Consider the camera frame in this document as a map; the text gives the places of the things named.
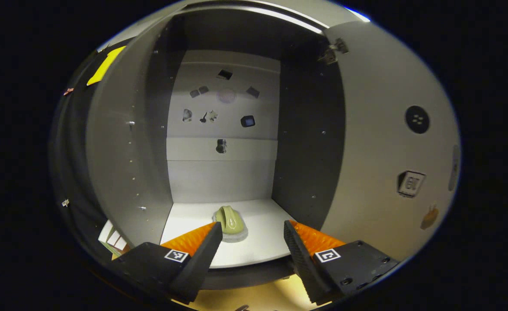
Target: orange sticker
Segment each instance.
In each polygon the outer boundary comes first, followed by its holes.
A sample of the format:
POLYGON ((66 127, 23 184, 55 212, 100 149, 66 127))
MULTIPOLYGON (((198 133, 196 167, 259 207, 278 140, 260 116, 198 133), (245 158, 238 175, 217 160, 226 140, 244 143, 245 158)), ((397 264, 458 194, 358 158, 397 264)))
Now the orange sticker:
POLYGON ((438 218, 438 209, 436 208, 436 203, 432 204, 428 210, 428 213, 423 217, 423 221, 421 222, 421 229, 425 230, 434 224, 436 219, 438 218))

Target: white back wall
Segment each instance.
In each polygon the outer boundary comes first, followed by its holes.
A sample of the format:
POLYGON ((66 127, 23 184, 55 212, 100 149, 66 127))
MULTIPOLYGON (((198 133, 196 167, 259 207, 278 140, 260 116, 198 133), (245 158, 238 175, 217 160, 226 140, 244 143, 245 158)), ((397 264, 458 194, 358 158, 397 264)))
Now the white back wall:
POLYGON ((167 162, 175 203, 217 203, 271 198, 279 122, 280 62, 227 51, 187 51, 169 105, 167 162), (220 79, 221 70, 232 73, 220 79), (191 96, 207 87, 208 92, 191 96), (258 98, 246 90, 259 91, 258 98), (224 103, 217 93, 232 90, 224 103), (192 112, 183 121, 183 112, 192 112), (217 117, 209 120, 210 112, 217 117), (256 125, 240 119, 254 116, 256 125), (216 151, 226 140, 226 153, 216 151))

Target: black side wall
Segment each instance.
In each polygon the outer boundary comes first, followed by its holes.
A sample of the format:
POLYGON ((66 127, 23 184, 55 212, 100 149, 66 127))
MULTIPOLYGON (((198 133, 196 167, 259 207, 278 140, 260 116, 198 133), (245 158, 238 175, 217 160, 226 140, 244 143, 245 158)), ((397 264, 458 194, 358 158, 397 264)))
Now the black side wall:
POLYGON ((335 195, 345 139, 339 67, 337 63, 316 61, 326 44, 314 39, 281 60, 279 143, 273 182, 275 202, 297 221, 317 230, 335 195))

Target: white shelf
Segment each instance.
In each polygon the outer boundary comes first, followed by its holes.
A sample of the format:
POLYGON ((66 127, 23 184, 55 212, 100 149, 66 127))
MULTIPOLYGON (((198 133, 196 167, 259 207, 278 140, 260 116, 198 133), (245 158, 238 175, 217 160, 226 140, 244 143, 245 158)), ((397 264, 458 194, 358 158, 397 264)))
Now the white shelf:
POLYGON ((237 243, 221 242, 210 268, 231 268, 266 262, 290 254, 283 238, 284 221, 293 219, 272 199, 224 203, 174 203, 165 223, 161 244, 213 222, 223 205, 238 211, 248 237, 237 243))

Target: label on door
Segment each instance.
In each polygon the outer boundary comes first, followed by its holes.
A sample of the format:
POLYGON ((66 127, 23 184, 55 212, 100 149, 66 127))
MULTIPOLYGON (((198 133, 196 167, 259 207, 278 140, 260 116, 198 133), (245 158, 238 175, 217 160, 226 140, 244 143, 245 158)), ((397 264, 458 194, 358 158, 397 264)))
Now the label on door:
POLYGON ((404 197, 415 197, 424 180, 425 174, 405 171, 398 176, 398 193, 404 197))

